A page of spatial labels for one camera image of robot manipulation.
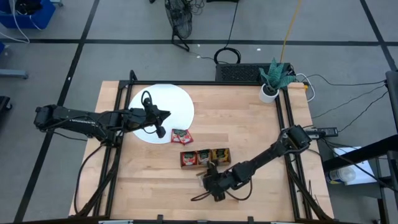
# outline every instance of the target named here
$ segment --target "white circular plate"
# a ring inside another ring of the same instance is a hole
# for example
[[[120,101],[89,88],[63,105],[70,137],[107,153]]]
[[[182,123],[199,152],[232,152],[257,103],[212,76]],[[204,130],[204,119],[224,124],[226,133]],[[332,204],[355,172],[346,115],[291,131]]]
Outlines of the white circular plate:
[[[193,121],[193,102],[189,94],[178,86],[171,84],[156,84],[144,88],[132,99],[129,108],[144,108],[141,103],[141,95],[148,91],[152,97],[152,103],[157,105],[159,110],[171,112],[171,115],[163,121],[162,126],[166,130],[163,138],[158,138],[157,134],[147,134],[144,130],[137,130],[133,133],[141,140],[153,143],[163,144],[171,141],[172,129],[188,129]],[[149,133],[156,130],[155,126],[146,127]]]

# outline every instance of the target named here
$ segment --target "white pot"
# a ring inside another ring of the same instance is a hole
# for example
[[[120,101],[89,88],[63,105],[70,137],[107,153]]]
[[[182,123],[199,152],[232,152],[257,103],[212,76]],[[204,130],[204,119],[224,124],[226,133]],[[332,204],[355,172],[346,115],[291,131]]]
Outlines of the white pot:
[[[272,103],[275,100],[276,96],[279,94],[279,90],[276,91],[276,94],[274,96],[269,96],[266,93],[264,93],[263,90],[262,90],[265,85],[266,84],[263,84],[261,86],[261,89],[260,89],[260,92],[259,92],[259,98],[260,98],[261,101],[263,101],[265,103]]]

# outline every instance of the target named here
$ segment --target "fan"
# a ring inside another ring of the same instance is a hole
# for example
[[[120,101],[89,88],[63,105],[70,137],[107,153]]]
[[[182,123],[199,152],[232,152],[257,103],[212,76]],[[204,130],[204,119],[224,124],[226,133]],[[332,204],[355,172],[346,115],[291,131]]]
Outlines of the fan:
[[[165,0],[167,17],[173,29],[172,44],[189,52],[188,45],[183,41],[191,35],[192,32],[192,12],[190,1],[188,0]],[[177,36],[184,46],[174,41]]]

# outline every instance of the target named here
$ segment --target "wooden table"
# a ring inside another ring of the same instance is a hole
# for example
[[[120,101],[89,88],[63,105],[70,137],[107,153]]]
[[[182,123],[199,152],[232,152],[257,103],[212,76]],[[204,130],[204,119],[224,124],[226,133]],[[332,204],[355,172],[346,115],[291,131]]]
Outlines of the wooden table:
[[[113,110],[117,86],[118,82],[103,82],[96,112]],[[145,87],[134,85],[132,96]],[[180,152],[229,147],[233,165],[250,160],[267,149],[277,139],[280,128],[275,103],[265,104],[259,100],[259,86],[180,87],[191,96],[195,107],[195,117],[189,129],[195,141],[186,146],[149,144],[133,133],[127,133],[111,218],[155,220],[162,214],[165,220],[245,221],[248,216],[253,216],[255,221],[294,221],[283,157],[256,172],[253,192],[247,201],[239,202],[228,195],[222,202],[214,202],[213,197],[190,201],[205,191],[196,177],[204,169],[181,170]],[[289,85],[289,95],[295,123],[311,124],[302,83]],[[288,126],[283,97],[281,103],[285,126]],[[85,157],[98,146],[97,140],[89,139]],[[310,149],[318,150],[316,141],[311,143]],[[333,217],[320,157],[310,151],[301,155],[307,187],[311,180],[312,194],[316,195],[326,214]],[[103,156],[104,150],[94,155],[83,169],[78,192],[79,209],[98,186]],[[237,197],[245,197],[249,185],[231,192]],[[107,194],[106,190],[99,214],[104,213]],[[301,217],[304,217],[300,194],[298,201]]]

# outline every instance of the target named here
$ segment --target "white cord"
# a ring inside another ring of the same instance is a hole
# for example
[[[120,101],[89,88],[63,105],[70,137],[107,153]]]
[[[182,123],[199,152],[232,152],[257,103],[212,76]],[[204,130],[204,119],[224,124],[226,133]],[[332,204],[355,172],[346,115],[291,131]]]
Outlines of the white cord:
[[[29,44],[30,43],[29,38],[23,33],[21,28],[19,28],[19,25],[18,25],[18,22],[17,22],[17,18],[15,17],[15,0],[12,0],[12,15],[14,16],[15,25],[17,25],[17,28],[18,28],[19,32],[21,32],[21,34],[26,38],[26,40],[15,39],[15,38],[12,38],[12,37],[10,37],[10,36],[8,36],[6,34],[3,34],[2,32],[0,32],[0,34],[5,36],[5,37],[7,37],[7,38],[9,38],[9,39],[11,39],[11,40],[15,40],[17,42],[22,42],[22,43]]]
[[[42,29],[40,29],[40,28],[39,28],[39,27],[36,25],[36,23],[35,23],[35,22],[33,22],[32,15],[30,15],[30,16],[29,16],[29,19],[30,19],[30,21],[32,22],[33,26],[35,26],[35,27],[36,27],[36,29],[38,29],[38,30],[42,31]]]
[[[312,101],[312,100],[315,98],[315,90],[313,89],[310,80],[309,80],[304,74],[302,74],[302,73],[296,74],[296,76],[297,76],[297,75],[302,75],[302,76],[304,76],[305,80],[308,81],[308,84],[310,85],[310,87],[311,87],[311,89],[312,89],[313,96],[312,96],[309,100],[307,100],[307,102]]]

